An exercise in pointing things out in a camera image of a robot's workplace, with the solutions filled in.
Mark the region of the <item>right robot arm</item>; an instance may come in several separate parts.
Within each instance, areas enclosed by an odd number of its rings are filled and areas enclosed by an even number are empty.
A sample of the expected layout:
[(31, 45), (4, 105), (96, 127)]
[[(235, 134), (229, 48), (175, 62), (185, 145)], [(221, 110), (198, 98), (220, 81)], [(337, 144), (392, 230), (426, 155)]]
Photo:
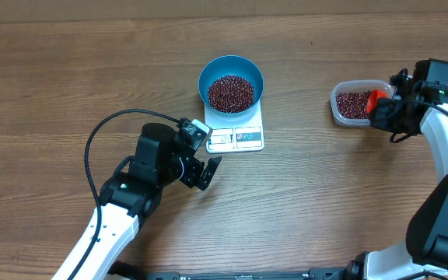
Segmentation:
[(448, 278), (448, 61), (418, 61), (390, 78), (391, 98), (369, 101), (371, 128), (388, 131), (390, 142), (423, 135), (432, 152), (438, 185), (408, 224), (404, 241), (364, 252), (339, 279)]

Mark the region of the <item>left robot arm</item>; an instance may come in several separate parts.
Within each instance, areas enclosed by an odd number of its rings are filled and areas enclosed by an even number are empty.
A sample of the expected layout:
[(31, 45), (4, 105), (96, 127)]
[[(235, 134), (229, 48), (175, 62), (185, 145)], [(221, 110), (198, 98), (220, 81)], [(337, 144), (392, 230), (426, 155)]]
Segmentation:
[(163, 188), (175, 181), (208, 188), (221, 158), (195, 159), (212, 134), (199, 120), (183, 119), (176, 128), (148, 123), (135, 154), (126, 157), (102, 186), (99, 208), (55, 274), (56, 279), (103, 279), (121, 251), (159, 206)]

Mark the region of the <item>red scoop with blue handle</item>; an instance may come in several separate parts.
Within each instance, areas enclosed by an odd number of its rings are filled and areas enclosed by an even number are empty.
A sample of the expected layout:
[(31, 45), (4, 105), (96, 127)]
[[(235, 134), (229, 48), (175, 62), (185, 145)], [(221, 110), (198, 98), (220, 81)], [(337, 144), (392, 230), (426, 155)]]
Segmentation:
[(380, 98), (386, 98), (387, 93), (380, 89), (374, 89), (369, 95), (369, 99), (366, 104), (366, 113), (370, 114), (371, 111), (376, 107), (377, 100)]

